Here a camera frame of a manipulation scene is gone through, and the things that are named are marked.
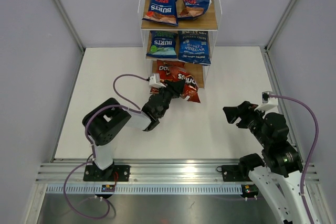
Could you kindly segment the small red Doritos bag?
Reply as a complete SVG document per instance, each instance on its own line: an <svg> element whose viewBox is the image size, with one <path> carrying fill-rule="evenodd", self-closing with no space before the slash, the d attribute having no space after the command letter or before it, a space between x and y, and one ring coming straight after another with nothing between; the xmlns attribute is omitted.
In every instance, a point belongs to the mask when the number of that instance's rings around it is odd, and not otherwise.
<svg viewBox="0 0 336 224"><path fill-rule="evenodd" d="M188 102L200 103L198 84L190 72L177 66L169 67L169 71L174 81L185 81L181 97Z"/></svg>

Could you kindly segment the large red Doritos bag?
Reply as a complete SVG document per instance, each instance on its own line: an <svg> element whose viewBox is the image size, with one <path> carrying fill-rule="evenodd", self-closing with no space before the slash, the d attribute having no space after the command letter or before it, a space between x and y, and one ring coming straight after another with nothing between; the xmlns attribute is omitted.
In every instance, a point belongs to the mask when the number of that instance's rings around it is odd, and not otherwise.
<svg viewBox="0 0 336 224"><path fill-rule="evenodd" d="M180 61L156 61L156 70L154 73L159 74L160 82L164 85L163 88L168 87L168 83L181 82L182 80L183 84L185 84L184 78L178 76L184 70L184 65L185 63Z"/></svg>

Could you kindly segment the Kettle sea salt vinegar bag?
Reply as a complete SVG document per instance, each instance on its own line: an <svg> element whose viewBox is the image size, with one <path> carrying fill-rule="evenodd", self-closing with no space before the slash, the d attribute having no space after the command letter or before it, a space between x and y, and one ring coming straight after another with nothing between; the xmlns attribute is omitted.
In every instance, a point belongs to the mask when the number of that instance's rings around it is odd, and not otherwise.
<svg viewBox="0 0 336 224"><path fill-rule="evenodd" d="M184 63L203 66L211 64L207 31L178 31L179 52L177 58Z"/></svg>

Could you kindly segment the Burts sea salt vinegar bag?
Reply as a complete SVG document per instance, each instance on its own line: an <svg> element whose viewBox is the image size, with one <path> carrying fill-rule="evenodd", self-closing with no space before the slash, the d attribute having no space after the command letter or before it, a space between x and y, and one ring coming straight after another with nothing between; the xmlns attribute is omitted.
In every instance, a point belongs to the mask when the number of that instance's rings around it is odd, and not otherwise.
<svg viewBox="0 0 336 224"><path fill-rule="evenodd" d="M152 30L150 31L150 35L151 40L146 53L147 57L162 59L177 58L177 33L164 30Z"/></svg>

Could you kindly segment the Burts spicy chilli bag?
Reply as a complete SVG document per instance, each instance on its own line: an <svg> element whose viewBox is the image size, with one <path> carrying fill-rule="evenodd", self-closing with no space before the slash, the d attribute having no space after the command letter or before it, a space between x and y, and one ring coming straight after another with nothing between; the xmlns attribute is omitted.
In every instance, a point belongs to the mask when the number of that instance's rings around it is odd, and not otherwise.
<svg viewBox="0 0 336 224"><path fill-rule="evenodd" d="M178 26L177 0L149 0L148 10L142 20Z"/></svg>
<svg viewBox="0 0 336 224"><path fill-rule="evenodd" d="M184 8L178 14L179 20L193 20L203 16L211 4L211 0L183 0Z"/></svg>

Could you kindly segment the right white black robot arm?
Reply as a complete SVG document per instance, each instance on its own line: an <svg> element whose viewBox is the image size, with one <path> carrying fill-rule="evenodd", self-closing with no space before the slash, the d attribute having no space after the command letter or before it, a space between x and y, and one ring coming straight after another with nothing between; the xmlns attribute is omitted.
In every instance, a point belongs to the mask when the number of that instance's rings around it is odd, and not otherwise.
<svg viewBox="0 0 336 224"><path fill-rule="evenodd" d="M303 163L288 142L289 127L284 115L271 112L279 98L265 92L261 105L244 101L238 106L223 107L227 122L248 129L263 148L260 155L241 157L238 173L257 186L277 223L319 223L305 184L310 159Z"/></svg>

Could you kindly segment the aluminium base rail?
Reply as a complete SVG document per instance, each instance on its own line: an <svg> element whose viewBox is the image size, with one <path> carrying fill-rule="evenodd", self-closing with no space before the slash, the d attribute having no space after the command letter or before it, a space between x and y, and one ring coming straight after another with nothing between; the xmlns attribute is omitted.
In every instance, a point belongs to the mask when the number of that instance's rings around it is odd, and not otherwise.
<svg viewBox="0 0 336 224"><path fill-rule="evenodd" d="M36 183L61 183L86 159L55 159L42 163ZM129 184L222 184L222 165L236 165L238 159L115 159L129 165Z"/></svg>

